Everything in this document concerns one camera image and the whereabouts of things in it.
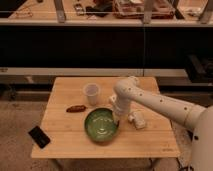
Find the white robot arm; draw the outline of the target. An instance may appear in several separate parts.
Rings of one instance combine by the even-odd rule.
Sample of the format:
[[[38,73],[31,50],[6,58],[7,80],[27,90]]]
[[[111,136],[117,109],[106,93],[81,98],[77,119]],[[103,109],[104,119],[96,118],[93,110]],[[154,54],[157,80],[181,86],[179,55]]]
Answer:
[[[119,80],[114,92],[112,106],[118,117],[127,114],[134,101],[191,131],[192,151],[187,171],[213,171],[213,105],[203,107],[143,90],[134,76]]]

